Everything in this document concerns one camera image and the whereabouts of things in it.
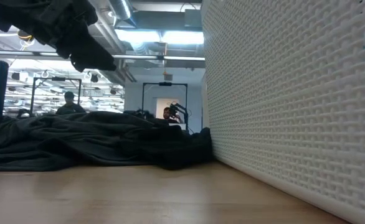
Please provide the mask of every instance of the cable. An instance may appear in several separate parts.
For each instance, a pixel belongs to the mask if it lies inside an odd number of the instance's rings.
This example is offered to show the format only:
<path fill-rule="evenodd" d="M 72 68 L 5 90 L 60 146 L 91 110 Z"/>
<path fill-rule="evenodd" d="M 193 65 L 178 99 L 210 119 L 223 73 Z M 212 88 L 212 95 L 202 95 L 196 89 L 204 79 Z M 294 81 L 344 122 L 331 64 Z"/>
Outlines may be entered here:
<path fill-rule="evenodd" d="M 189 127 L 188 127 L 188 130 L 192 131 L 192 133 L 193 133 L 193 134 L 195 133 L 195 132 L 194 132 L 191 128 L 189 128 Z"/>
<path fill-rule="evenodd" d="M 28 40 L 28 42 L 26 42 L 25 40 L 20 40 L 19 43 L 22 47 L 30 47 L 35 44 L 35 40 L 32 40 L 31 42 L 29 40 Z"/>
<path fill-rule="evenodd" d="M 25 49 L 26 49 L 26 47 L 28 47 L 28 46 L 31 46 L 31 45 L 22 45 L 22 48 L 21 49 L 19 49 L 19 51 L 25 51 Z M 14 64 L 14 62 L 16 61 L 16 59 L 18 58 L 18 56 L 15 56 L 15 59 L 9 64 L 9 66 L 8 66 L 8 68 L 10 68 L 13 64 Z"/>
<path fill-rule="evenodd" d="M 90 72 L 87 72 L 87 73 L 84 75 L 84 79 L 85 79 L 85 80 L 91 79 L 91 73 L 90 73 Z"/>
<path fill-rule="evenodd" d="M 21 39 L 30 39 L 30 38 L 32 38 L 32 36 L 31 35 L 28 35 L 28 36 L 20 36 L 19 34 L 18 34 L 18 37 L 19 38 L 21 38 Z"/>
<path fill-rule="evenodd" d="M 186 5 L 186 4 L 190 4 L 195 10 L 197 10 L 197 8 L 192 4 L 192 3 L 190 3 L 190 2 L 185 2 L 184 4 L 182 4 L 182 6 L 181 6 L 181 8 L 180 8 L 180 12 L 182 12 L 183 11 L 183 7 Z"/>

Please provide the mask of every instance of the dark gray cloth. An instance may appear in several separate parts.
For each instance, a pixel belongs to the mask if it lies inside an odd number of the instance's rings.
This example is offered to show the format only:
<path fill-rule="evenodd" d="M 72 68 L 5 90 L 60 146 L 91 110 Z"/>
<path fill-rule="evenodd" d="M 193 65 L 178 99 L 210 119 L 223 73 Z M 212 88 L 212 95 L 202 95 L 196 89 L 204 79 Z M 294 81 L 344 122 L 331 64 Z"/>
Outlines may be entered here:
<path fill-rule="evenodd" d="M 210 130 L 188 135 L 128 114 L 94 112 L 0 123 L 0 171 L 154 164 L 181 169 L 213 159 Z"/>
<path fill-rule="evenodd" d="M 63 105 L 56 112 L 57 115 L 72 114 L 72 113 L 86 113 L 86 112 L 82 108 L 82 106 L 77 105 L 75 103 L 72 105 Z"/>

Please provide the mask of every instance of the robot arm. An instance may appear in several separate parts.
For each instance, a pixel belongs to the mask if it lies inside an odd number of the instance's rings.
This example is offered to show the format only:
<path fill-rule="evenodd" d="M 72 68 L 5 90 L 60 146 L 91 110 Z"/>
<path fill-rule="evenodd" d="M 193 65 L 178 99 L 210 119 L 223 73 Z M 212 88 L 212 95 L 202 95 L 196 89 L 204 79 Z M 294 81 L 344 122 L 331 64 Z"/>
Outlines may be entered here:
<path fill-rule="evenodd" d="M 88 33 L 98 20 L 87 0 L 0 0 L 0 30 L 11 26 L 70 58 L 76 70 L 115 70 L 113 57 Z"/>
<path fill-rule="evenodd" d="M 185 125 L 186 125 L 186 130 L 189 131 L 189 129 L 188 129 L 188 111 L 187 111 L 187 108 L 181 106 L 178 103 L 171 104 L 170 105 L 170 114 L 172 116 L 175 116 L 177 111 L 180 112 L 182 115 L 184 115 L 184 122 L 185 122 Z"/>

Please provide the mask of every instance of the overhead lighting fixture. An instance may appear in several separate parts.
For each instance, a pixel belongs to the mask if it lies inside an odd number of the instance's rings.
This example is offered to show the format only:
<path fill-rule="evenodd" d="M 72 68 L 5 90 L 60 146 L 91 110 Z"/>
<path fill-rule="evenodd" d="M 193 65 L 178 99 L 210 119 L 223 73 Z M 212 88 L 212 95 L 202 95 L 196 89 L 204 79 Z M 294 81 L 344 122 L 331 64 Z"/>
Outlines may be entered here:
<path fill-rule="evenodd" d="M 203 44 L 203 32 L 167 31 L 162 38 L 168 44 Z"/>
<path fill-rule="evenodd" d="M 197 61 L 197 62 L 204 62 L 204 57 L 178 57 L 178 56 L 164 56 L 165 60 L 190 60 L 190 61 Z"/>
<path fill-rule="evenodd" d="M 117 93 L 116 88 L 111 88 L 110 89 L 110 94 L 115 95 L 116 93 Z"/>
<path fill-rule="evenodd" d="M 64 90 L 61 88 L 51 87 L 50 92 L 51 93 L 64 93 Z"/>
<path fill-rule="evenodd" d="M 97 83 L 99 80 L 98 80 L 98 74 L 91 74 L 91 79 L 90 79 L 91 82 L 94 82 L 94 83 Z"/>
<path fill-rule="evenodd" d="M 50 76 L 50 74 L 48 74 L 47 71 L 44 71 L 43 73 L 41 73 L 41 78 L 48 78 Z"/>
<path fill-rule="evenodd" d="M 19 80 L 21 78 L 21 74 L 19 72 L 14 72 L 12 75 L 11 75 L 11 78 L 13 80 Z"/>
<path fill-rule="evenodd" d="M 130 43 L 159 42 L 161 40 L 157 31 L 142 30 L 116 30 L 116 34 L 122 41 Z"/>

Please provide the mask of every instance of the person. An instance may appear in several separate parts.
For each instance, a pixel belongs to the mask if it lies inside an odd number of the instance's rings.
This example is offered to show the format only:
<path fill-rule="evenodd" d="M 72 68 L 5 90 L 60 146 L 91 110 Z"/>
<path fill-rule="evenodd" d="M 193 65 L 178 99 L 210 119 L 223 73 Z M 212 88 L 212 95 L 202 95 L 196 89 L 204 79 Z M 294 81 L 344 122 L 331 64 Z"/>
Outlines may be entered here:
<path fill-rule="evenodd" d="M 65 93 L 65 102 L 66 104 L 61 106 L 55 114 L 63 115 L 63 114 L 72 114 L 72 113 L 86 113 L 85 110 L 80 106 L 73 102 L 75 95 L 71 91 L 67 91 Z"/>
<path fill-rule="evenodd" d="M 163 118 L 165 120 L 167 120 L 169 123 L 172 123 L 172 124 L 181 124 L 182 123 L 181 117 L 178 114 L 176 114 L 176 118 L 178 119 L 178 121 L 176 121 L 175 119 L 171 119 L 171 117 L 170 117 L 170 107 L 166 107 L 163 110 Z"/>

